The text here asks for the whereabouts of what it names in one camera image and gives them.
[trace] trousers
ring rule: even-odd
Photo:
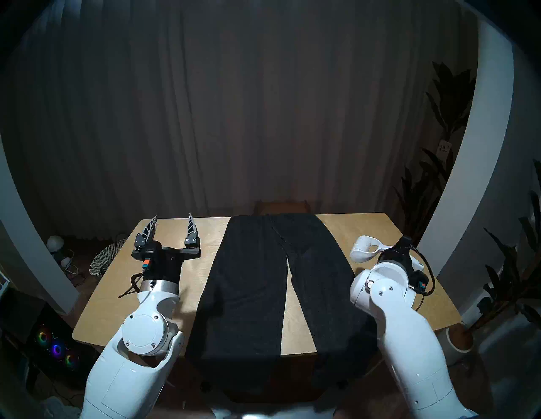
[[[325,225],[311,214],[236,216],[227,225],[197,307],[186,358],[225,388],[261,388],[280,357],[292,285],[318,352],[312,385],[362,373],[377,351],[371,316],[349,301],[354,274]]]

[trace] potted plant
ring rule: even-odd
[[[541,187],[541,162],[533,164]],[[441,347],[447,359],[447,365],[454,364],[473,348],[472,332],[486,326],[506,310],[513,308],[515,315],[522,314],[526,319],[541,329],[541,316],[530,305],[523,302],[525,298],[541,300],[541,208],[539,197],[534,191],[529,192],[533,208],[534,224],[528,217],[519,218],[533,257],[521,272],[517,266],[517,250],[513,246],[503,244],[494,234],[485,231],[492,237],[505,259],[501,272],[485,265],[491,285],[486,283],[483,289],[489,294],[479,301],[477,308],[481,313],[479,319],[466,329],[463,325],[454,325],[438,335]]]
[[[426,96],[442,128],[438,157],[423,149],[429,161],[419,163],[423,170],[421,178],[414,183],[411,171],[404,168],[404,176],[401,177],[402,193],[394,188],[404,212],[403,233],[412,238],[414,245],[421,240],[453,169],[451,136],[467,124],[470,115],[467,107],[473,97],[476,82],[475,77],[470,79],[471,70],[453,75],[444,63],[433,62],[432,65],[437,76],[433,82],[439,95],[439,103],[436,103],[429,92],[426,92]]]

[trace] fabric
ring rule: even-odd
[[[260,388],[280,356],[287,288],[293,288],[327,387],[364,370],[377,350],[372,317],[349,301],[353,271],[331,233],[310,214],[238,216],[201,296],[186,358],[223,388]]]
[[[2,141],[42,235],[256,201],[393,218],[439,142],[432,61],[475,72],[454,0],[54,0],[0,76]]]

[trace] white wall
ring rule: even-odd
[[[541,80],[520,49],[488,24],[481,24],[479,36],[470,119],[453,173],[419,244],[469,324],[479,317],[475,304],[486,295],[481,289],[489,281],[485,265],[499,270],[503,263],[483,227],[506,244],[520,243],[519,256],[528,253],[520,251],[524,240],[518,217],[531,213],[527,192],[538,190],[532,159],[541,160]],[[539,301],[529,303],[541,310]],[[475,339],[494,400],[490,417],[533,417],[540,405],[541,331],[510,310]]]
[[[445,191],[418,246],[436,275],[457,247],[485,193],[505,137],[512,93],[512,46],[481,21],[470,119]],[[444,284],[448,293],[452,293],[450,285]]]
[[[21,202],[0,138],[0,264],[15,286],[68,313],[79,293],[40,239]]]

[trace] plant pot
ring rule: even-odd
[[[473,349],[473,337],[463,324],[454,324],[437,335],[447,365],[456,364]]]

